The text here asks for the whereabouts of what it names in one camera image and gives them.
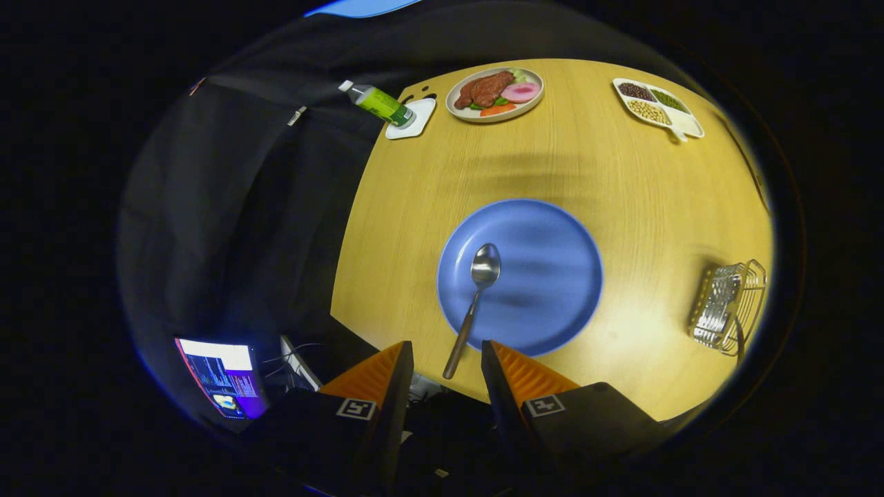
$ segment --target beans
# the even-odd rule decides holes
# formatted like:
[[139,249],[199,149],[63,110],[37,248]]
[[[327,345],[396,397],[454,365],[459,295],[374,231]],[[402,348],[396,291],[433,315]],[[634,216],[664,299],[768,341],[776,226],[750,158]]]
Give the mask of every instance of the beans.
[[659,123],[667,125],[672,124],[664,111],[661,111],[660,109],[654,107],[649,103],[638,102],[637,100],[630,100],[629,108],[645,119],[650,119],[652,121],[657,121]]
[[632,96],[635,98],[641,98],[642,100],[647,100],[648,102],[653,102],[654,98],[648,92],[648,90],[634,85],[632,83],[621,83],[620,86],[617,87],[621,93],[625,96]]
[[686,109],[684,105],[682,105],[682,103],[678,101],[678,99],[655,89],[651,90],[651,92],[654,94],[654,96],[657,97],[657,100],[659,100],[659,102],[664,104],[666,107],[672,107],[677,111],[688,112],[688,109]]

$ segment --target water bottle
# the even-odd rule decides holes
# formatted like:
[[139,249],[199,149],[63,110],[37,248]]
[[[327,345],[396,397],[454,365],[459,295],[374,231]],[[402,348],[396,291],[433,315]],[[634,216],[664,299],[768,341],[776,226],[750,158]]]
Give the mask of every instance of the water bottle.
[[390,126],[405,127],[415,121],[414,111],[371,85],[354,85],[347,80],[338,89],[346,93],[351,102],[390,123]]

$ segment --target white plate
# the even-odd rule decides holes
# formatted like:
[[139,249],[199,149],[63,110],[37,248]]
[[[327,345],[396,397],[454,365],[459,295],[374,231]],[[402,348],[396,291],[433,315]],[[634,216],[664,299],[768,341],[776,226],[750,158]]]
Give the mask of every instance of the white plate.
[[[648,90],[649,92],[650,92],[652,89],[655,89],[655,90],[657,90],[657,91],[659,91],[659,92],[665,93],[665,94],[667,94],[667,95],[673,97],[675,100],[678,100],[679,102],[681,102],[682,105],[684,105],[684,102],[682,102],[682,99],[680,99],[680,98],[678,98],[677,96],[675,96],[675,95],[669,93],[668,91],[666,91],[666,90],[663,89],[663,88],[658,88],[658,87],[655,87],[655,86],[653,86],[653,85],[649,85],[649,84],[647,84],[647,83],[643,83],[643,82],[641,82],[641,81],[627,80],[627,79],[625,79],[625,78],[614,78],[614,80],[613,80],[613,87],[614,87],[614,89],[617,91],[617,95],[619,95],[619,96],[620,96],[620,99],[623,101],[623,105],[626,106],[627,111],[631,112],[632,115],[636,116],[637,118],[641,119],[642,121],[644,121],[644,122],[646,122],[646,123],[648,123],[648,124],[652,124],[652,125],[655,125],[655,126],[660,126],[660,127],[668,128],[668,129],[669,129],[670,131],[672,131],[672,133],[673,133],[673,134],[674,134],[679,140],[681,140],[681,141],[687,141],[687,140],[688,140],[688,139],[685,137],[686,134],[687,134],[688,136],[693,136],[693,137],[695,137],[695,138],[703,138],[703,137],[705,136],[705,131],[703,131],[703,127],[700,126],[699,121],[697,121],[697,118],[695,118],[694,115],[690,112],[690,109],[688,109],[688,106],[687,106],[687,105],[684,105],[684,108],[685,108],[685,109],[688,109],[688,111],[687,111],[687,112],[682,112],[682,111],[678,111],[678,110],[676,110],[676,109],[673,109],[672,107],[669,107],[668,105],[664,105],[664,104],[660,103],[660,102],[657,100],[657,97],[655,97],[655,96],[653,95],[653,93],[651,93],[651,98],[653,98],[653,102],[650,102],[650,101],[644,100],[643,98],[635,98],[635,97],[633,97],[633,96],[627,96],[627,95],[624,95],[624,94],[620,91],[620,88],[618,88],[618,86],[619,86],[620,84],[622,84],[622,83],[632,83],[632,84],[634,84],[634,85],[637,85],[638,87],[641,87],[641,88],[644,88],[644,89]],[[667,117],[669,118],[669,121],[670,121],[672,124],[668,125],[668,124],[666,124],[666,123],[660,123],[660,122],[657,122],[657,121],[654,121],[654,120],[651,120],[651,119],[646,119],[646,118],[644,118],[644,117],[642,117],[642,116],[636,114],[636,112],[633,111],[633,110],[629,107],[629,102],[632,101],[632,100],[636,100],[636,101],[638,101],[638,102],[649,103],[650,105],[653,105],[654,107],[657,107],[658,109],[660,109],[661,111],[663,111],[663,112],[667,115]]]
[[[476,80],[478,78],[484,78],[485,76],[491,76],[492,74],[497,74],[501,71],[507,71],[510,69],[521,69],[525,72],[525,80],[528,83],[534,83],[540,87],[540,91],[537,93],[537,96],[530,99],[526,103],[517,103],[515,105],[515,109],[512,109],[509,112],[504,112],[502,114],[495,114],[493,116],[482,117],[479,115],[479,112],[474,109],[470,109],[466,107],[464,109],[457,110],[454,108],[454,103],[457,102],[457,99],[461,97],[461,88],[463,85],[467,84],[472,80]],[[540,102],[540,99],[544,96],[544,80],[537,73],[533,71],[529,71],[528,69],[523,69],[521,67],[498,67],[496,69],[487,69],[485,71],[481,71],[479,73],[472,74],[463,80],[460,83],[454,85],[454,88],[451,88],[451,91],[448,92],[448,96],[445,98],[445,107],[449,112],[452,113],[456,118],[463,119],[465,121],[470,121],[474,123],[496,123],[507,119],[512,119],[517,116],[521,116],[527,111],[530,111],[534,108],[537,103]]]

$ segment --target metal spoon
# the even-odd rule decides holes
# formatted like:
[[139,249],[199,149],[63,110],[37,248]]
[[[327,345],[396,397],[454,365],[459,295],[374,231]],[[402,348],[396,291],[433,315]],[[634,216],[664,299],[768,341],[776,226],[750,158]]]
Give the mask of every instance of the metal spoon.
[[473,316],[476,314],[479,295],[483,290],[487,290],[493,285],[500,276],[500,253],[493,243],[485,243],[479,248],[476,256],[473,257],[473,265],[469,268],[469,274],[473,277],[473,283],[476,283],[478,289],[473,295],[473,303],[469,306],[467,315],[463,318],[461,330],[457,333],[457,341],[454,343],[454,348],[451,349],[445,372],[442,373],[442,378],[445,379],[451,379],[454,372],[457,371],[457,363],[461,360],[463,348],[466,347],[467,338],[469,338],[469,330],[473,327]]

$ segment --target yellow table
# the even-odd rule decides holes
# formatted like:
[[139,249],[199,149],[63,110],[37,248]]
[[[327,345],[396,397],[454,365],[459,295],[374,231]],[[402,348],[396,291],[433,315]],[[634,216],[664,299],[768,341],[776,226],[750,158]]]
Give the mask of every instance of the yellow table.
[[[458,81],[510,65],[544,78],[545,96],[533,110],[490,125],[446,111],[445,95]],[[705,137],[678,143],[665,128],[632,117],[613,89],[617,77],[679,96]],[[481,65],[412,85],[400,100],[427,93],[438,94],[438,105],[423,134],[390,141],[382,131],[371,152],[331,315],[377,348],[413,341],[415,371],[488,402],[478,351],[468,348],[454,378],[442,379],[456,335],[436,296],[438,260],[473,211],[536,198],[586,226],[605,268],[593,319],[566,346],[537,359],[581,385],[610,383],[656,419],[709,398],[735,359],[688,335],[701,273],[708,264],[752,258],[770,272],[773,263],[773,224],[753,178],[754,159],[743,156],[726,117],[670,81],[582,60]]]

